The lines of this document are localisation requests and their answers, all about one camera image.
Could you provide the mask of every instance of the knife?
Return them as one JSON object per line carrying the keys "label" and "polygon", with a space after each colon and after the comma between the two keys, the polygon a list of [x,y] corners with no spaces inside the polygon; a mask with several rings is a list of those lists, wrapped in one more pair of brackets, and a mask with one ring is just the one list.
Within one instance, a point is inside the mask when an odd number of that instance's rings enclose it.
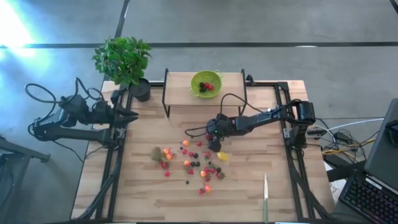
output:
{"label": "knife", "polygon": [[267,174],[264,174],[264,223],[268,223],[268,180]]}

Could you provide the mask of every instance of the gray floor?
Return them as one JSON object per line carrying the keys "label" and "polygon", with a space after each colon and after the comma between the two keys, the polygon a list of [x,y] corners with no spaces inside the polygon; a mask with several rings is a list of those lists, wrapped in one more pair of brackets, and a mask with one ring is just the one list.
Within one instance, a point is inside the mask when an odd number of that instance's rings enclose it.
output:
{"label": "gray floor", "polygon": [[[115,35],[122,5],[123,0],[0,3],[0,10],[7,10],[3,14],[7,24],[12,24],[6,26],[0,45],[102,42]],[[132,0],[122,36],[148,42],[398,41],[397,21],[388,0]],[[29,35],[16,38],[22,34]],[[101,88],[103,76],[94,69],[93,52],[0,49],[0,134],[51,153],[50,162],[33,160],[29,165],[17,222],[68,220],[82,167],[67,149],[28,135],[27,125],[43,116],[50,105],[31,100],[24,85],[39,83],[58,98],[73,93],[73,77],[80,77],[87,87]],[[161,80],[166,67],[192,72],[245,68],[256,80],[305,80],[317,116],[331,127],[383,117],[391,99],[398,96],[398,47],[184,48],[154,49],[152,55],[146,72],[149,80]],[[36,94],[48,98],[42,91]],[[360,141],[380,125],[372,122],[346,129]],[[86,151],[86,141],[60,142],[80,156]]]}

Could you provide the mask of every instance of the keyboard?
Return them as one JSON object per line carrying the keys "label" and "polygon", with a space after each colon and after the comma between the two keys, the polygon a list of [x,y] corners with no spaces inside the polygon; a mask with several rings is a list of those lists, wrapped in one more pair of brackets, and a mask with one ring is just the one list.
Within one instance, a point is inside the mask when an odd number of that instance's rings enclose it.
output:
{"label": "keyboard", "polygon": [[339,201],[372,222],[398,224],[398,196],[359,172],[347,180]]}

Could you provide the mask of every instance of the green bowl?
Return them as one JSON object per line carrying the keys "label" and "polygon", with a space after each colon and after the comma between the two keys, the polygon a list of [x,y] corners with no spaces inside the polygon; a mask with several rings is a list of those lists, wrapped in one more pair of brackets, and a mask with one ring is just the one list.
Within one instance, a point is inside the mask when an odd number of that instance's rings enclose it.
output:
{"label": "green bowl", "polygon": [[[201,71],[196,73],[191,79],[191,90],[194,96],[202,97],[202,98],[211,98],[216,96],[221,90],[221,78],[222,73],[220,71]],[[213,90],[207,90],[206,92],[199,92],[200,86],[199,84],[210,83],[214,86]]]}

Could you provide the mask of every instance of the wooden table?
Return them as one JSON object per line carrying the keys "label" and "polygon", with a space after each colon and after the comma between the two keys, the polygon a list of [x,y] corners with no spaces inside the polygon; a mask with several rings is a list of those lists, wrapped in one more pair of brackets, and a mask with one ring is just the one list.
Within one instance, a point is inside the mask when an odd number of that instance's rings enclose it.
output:
{"label": "wooden table", "polygon": [[[286,82],[292,99],[308,100],[303,81]],[[102,89],[104,97],[109,99],[112,90],[117,88],[112,82],[105,82]],[[176,107],[168,119],[161,102],[162,88],[152,88],[151,92],[148,102],[132,102],[132,110],[139,113],[139,119],[129,124],[126,134],[115,222],[262,222],[264,173],[268,176],[269,221],[297,219],[280,123],[261,126],[245,136],[226,138],[222,151],[229,155],[229,161],[213,159],[222,167],[226,178],[213,178],[209,183],[213,192],[198,195],[198,189],[203,186],[199,176],[205,163],[202,152],[209,150],[206,146],[196,146],[195,142],[206,141],[195,138],[187,147],[200,155],[202,165],[201,169],[195,169],[195,175],[184,171],[182,164],[188,157],[182,156],[177,149],[181,146],[179,142],[188,139],[185,129],[204,126],[220,112],[220,108]],[[247,87],[247,94],[248,102],[262,110],[276,106],[273,88]],[[225,107],[223,113],[237,116],[238,112],[236,107]],[[254,110],[246,108],[245,114],[254,113]],[[98,146],[98,143],[91,142],[88,152]],[[170,177],[165,177],[160,165],[150,159],[154,146],[171,147],[171,151],[177,153],[177,158],[170,163]],[[86,159],[72,218],[79,216],[97,194],[105,157],[105,151],[98,151]],[[319,147],[306,148],[304,161],[312,192],[326,210],[332,212],[334,203]],[[302,192],[300,198],[306,216]],[[104,211],[108,209],[107,204],[106,199]]]}

